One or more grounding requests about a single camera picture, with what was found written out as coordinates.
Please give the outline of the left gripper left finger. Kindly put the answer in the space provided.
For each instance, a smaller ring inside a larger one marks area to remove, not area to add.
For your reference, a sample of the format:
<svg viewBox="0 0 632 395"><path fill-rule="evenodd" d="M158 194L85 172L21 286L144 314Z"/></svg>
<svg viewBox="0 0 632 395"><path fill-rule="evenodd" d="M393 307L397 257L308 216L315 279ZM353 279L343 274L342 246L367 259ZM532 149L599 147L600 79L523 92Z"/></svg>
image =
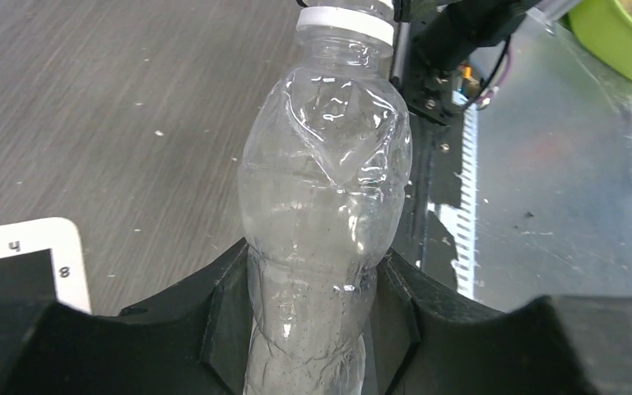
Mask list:
<svg viewBox="0 0 632 395"><path fill-rule="evenodd" d="M0 301L0 394L240 394L253 311L244 239L106 317Z"/></svg>

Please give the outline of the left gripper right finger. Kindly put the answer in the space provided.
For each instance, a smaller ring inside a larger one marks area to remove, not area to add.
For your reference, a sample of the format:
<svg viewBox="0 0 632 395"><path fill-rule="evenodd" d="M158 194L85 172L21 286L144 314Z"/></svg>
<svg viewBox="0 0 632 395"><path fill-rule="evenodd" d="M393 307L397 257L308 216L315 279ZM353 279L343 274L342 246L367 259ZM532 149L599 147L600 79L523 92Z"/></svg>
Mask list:
<svg viewBox="0 0 632 395"><path fill-rule="evenodd" d="M382 394L632 394L632 298L541 296L502 313L394 251L377 280Z"/></svg>

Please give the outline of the clear plastic bottle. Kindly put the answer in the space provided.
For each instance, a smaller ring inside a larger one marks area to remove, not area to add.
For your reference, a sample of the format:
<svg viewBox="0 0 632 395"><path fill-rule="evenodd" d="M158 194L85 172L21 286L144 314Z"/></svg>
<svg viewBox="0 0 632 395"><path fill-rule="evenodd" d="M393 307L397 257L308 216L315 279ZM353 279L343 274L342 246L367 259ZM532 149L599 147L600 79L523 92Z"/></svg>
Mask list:
<svg viewBox="0 0 632 395"><path fill-rule="evenodd" d="M300 60L268 93L238 169L254 327L247 394L359 394L376 267L411 172L406 104L380 74L390 1L307 1Z"/></svg>

